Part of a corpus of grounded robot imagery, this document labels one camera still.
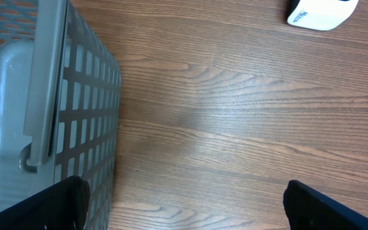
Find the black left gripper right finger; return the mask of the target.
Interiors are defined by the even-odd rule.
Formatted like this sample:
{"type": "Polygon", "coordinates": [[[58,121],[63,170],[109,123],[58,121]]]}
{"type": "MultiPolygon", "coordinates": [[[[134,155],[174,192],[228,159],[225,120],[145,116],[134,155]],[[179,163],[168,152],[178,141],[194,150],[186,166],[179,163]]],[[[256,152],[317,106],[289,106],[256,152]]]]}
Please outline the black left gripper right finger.
{"type": "Polygon", "coordinates": [[[291,180],[283,195],[291,230],[368,230],[368,218],[327,195],[291,180]]]}

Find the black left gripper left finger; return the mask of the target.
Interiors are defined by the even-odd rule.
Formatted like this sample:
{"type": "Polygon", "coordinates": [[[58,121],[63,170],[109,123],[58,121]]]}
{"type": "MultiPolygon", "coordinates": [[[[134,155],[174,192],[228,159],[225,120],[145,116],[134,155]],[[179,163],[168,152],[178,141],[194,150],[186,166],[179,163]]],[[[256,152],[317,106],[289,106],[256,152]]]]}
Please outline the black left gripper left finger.
{"type": "Polygon", "coordinates": [[[0,212],[1,230],[84,229],[89,183],[71,176],[0,212]]]}

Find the grey plastic basket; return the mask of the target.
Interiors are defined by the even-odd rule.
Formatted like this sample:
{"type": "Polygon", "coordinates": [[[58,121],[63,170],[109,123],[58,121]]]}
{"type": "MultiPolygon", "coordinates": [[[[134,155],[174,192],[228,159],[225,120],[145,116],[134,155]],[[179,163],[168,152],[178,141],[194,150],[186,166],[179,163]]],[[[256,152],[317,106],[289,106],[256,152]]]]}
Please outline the grey plastic basket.
{"type": "Polygon", "coordinates": [[[107,229],[121,71],[69,0],[0,0],[0,213],[78,176],[107,229]]]}

